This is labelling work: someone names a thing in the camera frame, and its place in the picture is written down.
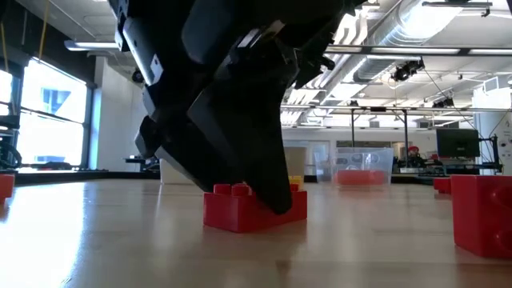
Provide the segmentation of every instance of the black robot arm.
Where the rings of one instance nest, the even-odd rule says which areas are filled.
[[[247,182],[276,214],[288,211],[282,97],[334,67],[323,51],[362,3],[110,0],[116,43],[146,81],[141,155],[167,160],[204,191]]]

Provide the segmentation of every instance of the fluorescent light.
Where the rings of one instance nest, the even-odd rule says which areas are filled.
[[[392,54],[457,54],[460,49],[455,48],[408,48],[408,47],[375,47],[372,52]]]
[[[512,55],[512,48],[509,48],[509,49],[471,49],[471,51],[468,54]]]
[[[64,46],[69,51],[92,51],[92,50],[116,50],[119,46],[116,42],[75,42],[73,40],[64,41]]]
[[[351,46],[328,46],[327,51],[329,53],[357,53],[361,52],[361,47],[351,47]]]
[[[376,60],[403,60],[403,61],[419,61],[421,57],[419,56],[401,56],[401,55],[368,55],[366,56],[368,59],[376,59]]]
[[[74,44],[80,48],[118,48],[118,44],[116,42],[75,42]]]
[[[327,127],[324,126],[297,126],[300,129],[325,129]]]

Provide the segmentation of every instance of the cable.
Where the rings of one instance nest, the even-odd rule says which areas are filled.
[[[41,61],[42,58],[42,48],[45,45],[45,36],[46,36],[46,24],[48,21],[48,8],[50,6],[50,0],[46,0],[46,7],[45,7],[45,15],[42,21],[42,33],[41,33],[41,41],[39,42],[39,61]]]
[[[438,88],[439,92],[441,92],[442,96],[444,96],[445,98],[448,98],[446,96],[446,94],[442,91],[441,87],[438,86],[438,84],[435,82],[435,80],[430,76],[429,72],[423,68],[423,70],[425,71],[426,75],[430,78],[430,80],[432,81],[432,83]],[[471,124],[471,122],[466,118],[466,116],[464,116],[461,111],[455,107],[454,105],[454,108],[455,110],[462,116],[462,118],[464,118],[464,120],[471,125],[471,127],[473,127],[473,129],[475,129],[477,132],[478,132],[478,135],[480,136],[480,138],[484,139],[484,137],[482,136],[482,134],[480,133],[480,131],[478,131],[478,129],[473,125]],[[489,145],[487,144],[487,141],[484,141],[484,143],[486,144],[486,148],[487,148],[487,153],[489,153],[489,157],[492,155],[492,153],[490,152],[490,149],[489,149]],[[487,160],[488,162],[491,162],[491,160],[489,160],[487,157],[485,157],[484,155],[482,155],[482,158],[484,158],[484,160]]]

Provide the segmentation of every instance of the person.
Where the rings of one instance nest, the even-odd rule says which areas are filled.
[[[417,146],[410,146],[407,153],[409,155],[409,167],[421,168],[426,166],[425,160],[420,156]]]

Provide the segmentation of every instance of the red object in bin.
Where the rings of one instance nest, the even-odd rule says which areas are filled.
[[[340,185],[383,185],[389,178],[381,170],[338,170],[336,181]]]

